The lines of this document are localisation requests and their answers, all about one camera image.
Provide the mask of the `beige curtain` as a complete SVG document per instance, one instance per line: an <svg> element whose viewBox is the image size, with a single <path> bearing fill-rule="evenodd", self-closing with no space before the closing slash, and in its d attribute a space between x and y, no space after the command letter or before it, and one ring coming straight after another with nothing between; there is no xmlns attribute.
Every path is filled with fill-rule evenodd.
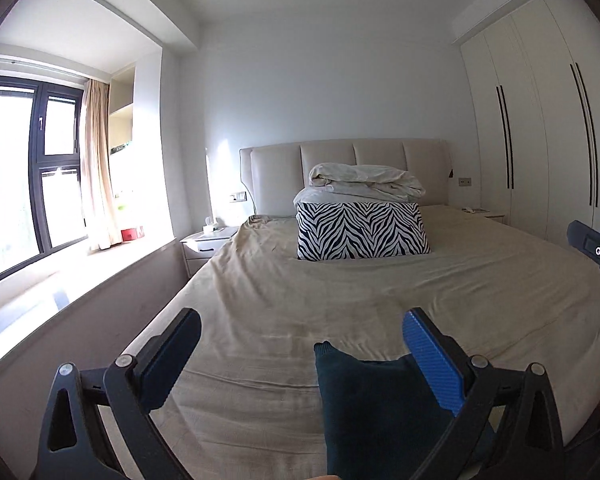
<svg viewBox="0 0 600 480"><path fill-rule="evenodd" d="M121 242L109 168L109 89L108 84L89 79L81 108L81 193L91 250L105 250Z"/></svg>

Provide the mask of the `folded white duvet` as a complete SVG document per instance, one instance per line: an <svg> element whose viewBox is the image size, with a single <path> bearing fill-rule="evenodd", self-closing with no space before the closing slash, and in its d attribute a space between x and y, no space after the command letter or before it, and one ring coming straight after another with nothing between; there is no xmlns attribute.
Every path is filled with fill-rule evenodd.
<svg viewBox="0 0 600 480"><path fill-rule="evenodd" d="M321 162L309 172L309 185L296 195L301 203L415 203L426 194L410 172L379 165Z"/></svg>

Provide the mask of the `beige padded headboard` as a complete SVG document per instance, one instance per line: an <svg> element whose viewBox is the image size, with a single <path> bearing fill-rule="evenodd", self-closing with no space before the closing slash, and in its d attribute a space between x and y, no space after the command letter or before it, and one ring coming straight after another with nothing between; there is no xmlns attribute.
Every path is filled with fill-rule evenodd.
<svg viewBox="0 0 600 480"><path fill-rule="evenodd" d="M240 178L257 214L290 217L305 188L340 182L398 191L390 182L412 180L424 189L423 205L447 205L452 162L448 144L436 139L353 139L308 141L239 152Z"/></svg>

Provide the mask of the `dark teal knit sweater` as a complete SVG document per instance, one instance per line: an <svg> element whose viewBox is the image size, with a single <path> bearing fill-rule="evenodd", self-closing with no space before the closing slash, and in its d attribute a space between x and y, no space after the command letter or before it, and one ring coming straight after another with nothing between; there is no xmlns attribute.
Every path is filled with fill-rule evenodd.
<svg viewBox="0 0 600 480"><path fill-rule="evenodd" d="M341 479L407 479L453 421L409 354L360 361L314 346L327 472Z"/></svg>

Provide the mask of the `red box on sill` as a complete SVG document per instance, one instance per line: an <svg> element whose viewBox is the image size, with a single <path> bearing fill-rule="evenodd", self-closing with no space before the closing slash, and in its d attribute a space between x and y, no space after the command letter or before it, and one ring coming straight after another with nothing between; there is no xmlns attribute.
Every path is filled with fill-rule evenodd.
<svg viewBox="0 0 600 480"><path fill-rule="evenodd" d="M137 228L127 228L121 231L122 240L124 242L132 242L132 240L138 240L144 236L144 231L141 226Z"/></svg>

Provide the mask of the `white wardrobe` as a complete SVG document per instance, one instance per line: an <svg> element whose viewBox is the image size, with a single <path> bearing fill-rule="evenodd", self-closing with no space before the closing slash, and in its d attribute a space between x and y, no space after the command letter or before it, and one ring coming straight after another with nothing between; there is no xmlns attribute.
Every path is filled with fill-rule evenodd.
<svg viewBox="0 0 600 480"><path fill-rule="evenodd" d="M566 244L600 229L600 22L583 0L531 0L460 47L474 102L481 203Z"/></svg>

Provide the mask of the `beige bed sheet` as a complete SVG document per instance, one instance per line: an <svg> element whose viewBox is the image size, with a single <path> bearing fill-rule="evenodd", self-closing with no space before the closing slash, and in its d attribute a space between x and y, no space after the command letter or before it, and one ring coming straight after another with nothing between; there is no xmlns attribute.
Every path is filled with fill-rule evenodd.
<svg viewBox="0 0 600 480"><path fill-rule="evenodd" d="M469 354L543 364L562 433L600 400L600 270L578 252L447 206L422 218L430 251L309 262L297 223L253 217L148 325L202 319L197 348L152 419L196 479L305 479L326 451L313 347L402 356L404 313L425 310Z"/></svg>

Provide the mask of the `white nightstand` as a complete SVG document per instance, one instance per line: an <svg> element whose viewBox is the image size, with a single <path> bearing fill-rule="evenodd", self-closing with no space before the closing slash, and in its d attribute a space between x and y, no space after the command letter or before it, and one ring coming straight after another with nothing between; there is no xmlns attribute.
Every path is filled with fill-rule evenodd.
<svg viewBox="0 0 600 480"><path fill-rule="evenodd" d="M224 226L206 234L197 232L181 240L187 275L192 278L238 231L237 226Z"/></svg>

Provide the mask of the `dark framed window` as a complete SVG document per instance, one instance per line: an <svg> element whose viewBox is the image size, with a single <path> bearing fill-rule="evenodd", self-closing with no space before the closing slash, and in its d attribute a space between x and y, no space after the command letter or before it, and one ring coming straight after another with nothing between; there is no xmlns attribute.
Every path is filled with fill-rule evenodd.
<svg viewBox="0 0 600 480"><path fill-rule="evenodd" d="M0 281L86 237L83 93L0 76Z"/></svg>

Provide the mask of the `zebra print pillow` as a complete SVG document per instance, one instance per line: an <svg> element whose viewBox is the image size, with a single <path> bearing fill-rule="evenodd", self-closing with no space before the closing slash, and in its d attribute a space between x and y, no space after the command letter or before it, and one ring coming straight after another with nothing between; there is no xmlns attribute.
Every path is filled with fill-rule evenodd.
<svg viewBox="0 0 600 480"><path fill-rule="evenodd" d="M298 258L377 259L430 252L415 203L301 203Z"/></svg>

